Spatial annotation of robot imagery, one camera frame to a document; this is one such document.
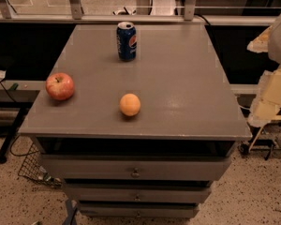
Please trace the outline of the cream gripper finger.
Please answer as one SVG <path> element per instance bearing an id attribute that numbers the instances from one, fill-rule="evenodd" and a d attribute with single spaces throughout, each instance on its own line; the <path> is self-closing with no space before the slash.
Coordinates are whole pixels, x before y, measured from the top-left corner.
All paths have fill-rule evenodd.
<path id="1" fill-rule="evenodd" d="M 274 72 L 265 71 L 260 77 L 247 121 L 250 126 L 260 128 L 270 123 L 280 110 L 281 65 Z"/>
<path id="2" fill-rule="evenodd" d="M 266 53 L 268 51 L 268 41 L 272 28 L 272 26 L 269 26 L 259 36 L 250 41 L 247 49 L 253 53 Z"/>

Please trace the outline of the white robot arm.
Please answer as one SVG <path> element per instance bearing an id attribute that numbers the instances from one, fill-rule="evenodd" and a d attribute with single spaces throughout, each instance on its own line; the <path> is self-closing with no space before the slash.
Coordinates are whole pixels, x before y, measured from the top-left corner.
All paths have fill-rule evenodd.
<path id="1" fill-rule="evenodd" d="M 281 110 L 281 14 L 274 23 L 247 45 L 253 53 L 267 53 L 278 64 L 274 72 L 265 71 L 258 83 L 258 92 L 250 107 L 248 123 L 260 128 L 275 119 Z"/>

